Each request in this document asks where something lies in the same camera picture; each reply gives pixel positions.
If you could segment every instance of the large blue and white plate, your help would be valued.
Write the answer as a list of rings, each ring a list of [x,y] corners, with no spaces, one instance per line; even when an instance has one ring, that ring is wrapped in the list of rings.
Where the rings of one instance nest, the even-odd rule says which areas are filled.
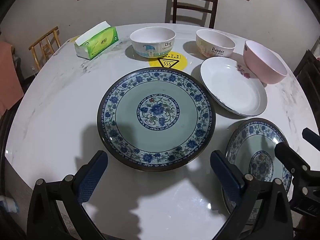
[[[115,82],[97,119],[108,151],[143,171],[171,170],[193,160],[209,143],[215,122],[212,99],[196,79],[154,67]]]

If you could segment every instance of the pink bowl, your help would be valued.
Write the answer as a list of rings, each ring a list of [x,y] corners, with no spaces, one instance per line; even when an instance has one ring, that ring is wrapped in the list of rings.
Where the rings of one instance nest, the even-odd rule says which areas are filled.
[[[276,84],[287,75],[277,56],[255,41],[245,42],[243,58],[247,67],[265,84]]]

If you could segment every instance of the white plate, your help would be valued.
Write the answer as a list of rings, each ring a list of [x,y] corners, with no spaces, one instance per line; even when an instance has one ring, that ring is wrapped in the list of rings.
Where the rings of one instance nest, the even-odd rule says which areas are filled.
[[[212,97],[232,113],[257,116],[267,107],[267,94],[260,80],[233,59],[212,57],[205,60],[200,76]]]

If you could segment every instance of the dining table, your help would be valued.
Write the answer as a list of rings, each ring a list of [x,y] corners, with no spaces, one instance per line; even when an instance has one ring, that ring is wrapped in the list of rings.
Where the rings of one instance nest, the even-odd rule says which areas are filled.
[[[14,117],[5,156],[33,188],[39,178],[52,182],[75,174],[98,150],[104,150],[108,166],[92,197],[83,204],[102,233],[126,240],[209,240],[229,217],[221,184],[210,167],[210,154],[217,149],[225,153],[231,135],[248,117],[214,102],[216,125],[207,147],[188,164],[162,172],[124,165],[106,150],[98,133],[97,112],[106,91],[122,76],[150,67],[147,58],[135,53],[129,38],[135,30],[149,26],[175,31],[172,52],[185,58],[180,68],[201,82],[200,66],[206,57],[198,51],[195,39],[196,31],[204,27],[162,23],[117,26],[119,41],[92,60],[78,57],[75,39],[70,39],[28,88]],[[221,33],[236,44],[230,58],[244,65],[246,39]],[[311,169],[320,170],[320,154],[301,134],[306,127],[318,134],[309,102],[290,68],[274,54],[288,74],[277,84],[264,85],[268,104],[258,117],[273,122]],[[67,215],[62,204],[59,208]]]

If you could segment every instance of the pink cloth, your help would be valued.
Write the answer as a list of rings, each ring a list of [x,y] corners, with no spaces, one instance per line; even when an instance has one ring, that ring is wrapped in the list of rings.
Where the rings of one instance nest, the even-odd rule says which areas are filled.
[[[23,97],[12,60],[11,45],[0,41],[0,115]]]

